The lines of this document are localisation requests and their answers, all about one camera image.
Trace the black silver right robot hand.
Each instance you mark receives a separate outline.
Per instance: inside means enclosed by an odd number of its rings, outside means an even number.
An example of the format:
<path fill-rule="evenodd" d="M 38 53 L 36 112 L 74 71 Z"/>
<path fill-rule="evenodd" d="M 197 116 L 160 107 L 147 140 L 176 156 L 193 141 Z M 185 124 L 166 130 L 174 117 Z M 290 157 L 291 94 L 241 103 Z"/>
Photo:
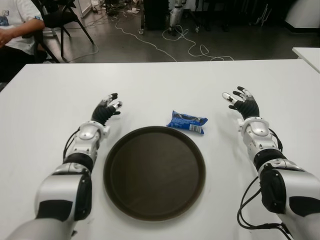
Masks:
<path fill-rule="evenodd" d="M 238 86 L 233 95 L 223 92 L 222 97 L 229 103 L 229 108 L 239 112 L 244 120 L 260 117 L 260 109 L 254 96 L 244 87 Z"/>

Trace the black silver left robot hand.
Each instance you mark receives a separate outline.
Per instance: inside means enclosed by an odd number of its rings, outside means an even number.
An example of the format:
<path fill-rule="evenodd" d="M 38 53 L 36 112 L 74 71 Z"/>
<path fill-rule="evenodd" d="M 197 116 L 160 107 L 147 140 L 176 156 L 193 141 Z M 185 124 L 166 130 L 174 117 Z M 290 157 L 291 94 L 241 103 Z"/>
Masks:
<path fill-rule="evenodd" d="M 118 93 L 111 93 L 104 97 L 100 103 L 94 109 L 91 120 L 102 124 L 103 126 L 112 116 L 120 115 L 121 112 L 118 110 L 122 107 L 123 103 L 117 101 L 112 104 L 112 101 L 118 98 Z"/>

